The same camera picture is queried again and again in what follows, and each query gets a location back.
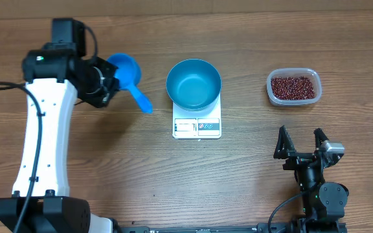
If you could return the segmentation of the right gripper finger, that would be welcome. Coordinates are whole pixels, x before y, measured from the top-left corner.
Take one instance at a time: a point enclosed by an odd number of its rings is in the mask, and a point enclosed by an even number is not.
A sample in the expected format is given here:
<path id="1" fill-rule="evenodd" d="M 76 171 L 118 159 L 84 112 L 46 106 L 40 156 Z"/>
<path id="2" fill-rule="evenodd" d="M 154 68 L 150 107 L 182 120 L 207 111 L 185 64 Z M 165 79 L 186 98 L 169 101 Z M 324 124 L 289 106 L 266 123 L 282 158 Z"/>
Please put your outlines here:
<path id="1" fill-rule="evenodd" d="M 294 143 L 285 126 L 281 126 L 278 132 L 278 140 L 273 154 L 274 159 L 288 159 L 295 154 Z"/>
<path id="2" fill-rule="evenodd" d="M 314 132 L 315 147 L 317 151 L 326 151 L 325 145 L 329 142 L 328 137 L 325 135 L 321 128 L 317 128 Z"/>

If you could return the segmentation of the blue plastic measuring scoop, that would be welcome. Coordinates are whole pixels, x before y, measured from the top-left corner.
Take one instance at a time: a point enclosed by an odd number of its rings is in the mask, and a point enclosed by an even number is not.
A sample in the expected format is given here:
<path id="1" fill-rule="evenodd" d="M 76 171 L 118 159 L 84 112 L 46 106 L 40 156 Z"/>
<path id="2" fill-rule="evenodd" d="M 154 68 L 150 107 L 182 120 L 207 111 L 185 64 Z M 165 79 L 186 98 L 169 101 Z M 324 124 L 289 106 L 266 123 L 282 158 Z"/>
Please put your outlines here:
<path id="1" fill-rule="evenodd" d="M 137 61 L 123 53 L 114 54 L 107 61 L 117 67 L 114 77 L 119 81 L 119 89 L 129 91 L 143 113 L 152 114 L 152 103 L 137 87 L 142 77 Z"/>

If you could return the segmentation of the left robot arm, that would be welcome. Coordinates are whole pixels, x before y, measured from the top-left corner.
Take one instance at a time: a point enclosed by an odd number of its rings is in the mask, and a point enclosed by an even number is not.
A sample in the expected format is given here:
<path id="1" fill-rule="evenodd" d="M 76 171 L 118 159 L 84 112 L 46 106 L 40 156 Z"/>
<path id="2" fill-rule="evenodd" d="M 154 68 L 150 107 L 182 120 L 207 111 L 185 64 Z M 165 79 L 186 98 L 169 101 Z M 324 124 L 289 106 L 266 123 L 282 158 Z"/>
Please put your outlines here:
<path id="1" fill-rule="evenodd" d="M 119 90 L 117 68 L 97 55 L 86 58 L 90 28 L 72 18 L 52 21 L 51 41 L 22 62 L 27 124 L 12 195 L 0 198 L 0 222 L 12 232 L 118 232 L 116 220 L 91 212 L 73 198 L 67 150 L 77 100 L 102 108 Z"/>

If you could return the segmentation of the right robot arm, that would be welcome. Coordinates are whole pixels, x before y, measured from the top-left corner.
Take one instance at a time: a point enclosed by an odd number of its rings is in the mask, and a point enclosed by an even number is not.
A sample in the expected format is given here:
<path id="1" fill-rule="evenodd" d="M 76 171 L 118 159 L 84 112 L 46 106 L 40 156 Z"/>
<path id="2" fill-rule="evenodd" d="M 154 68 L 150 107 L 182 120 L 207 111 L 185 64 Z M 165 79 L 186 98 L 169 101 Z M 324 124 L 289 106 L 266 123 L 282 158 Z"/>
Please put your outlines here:
<path id="1" fill-rule="evenodd" d="M 346 232 L 339 220 L 345 216 L 348 188 L 340 183 L 327 182 L 324 170 L 336 165 L 345 154 L 340 142 L 331 141 L 322 129 L 314 131 L 315 150 L 298 152 L 288 134 L 281 126 L 273 157 L 284 159 L 284 170 L 293 171 L 300 193 L 278 205 L 267 222 L 269 232 Z M 272 223 L 275 214 L 288 203 L 301 198 L 303 214 L 292 217 L 289 223 Z"/>

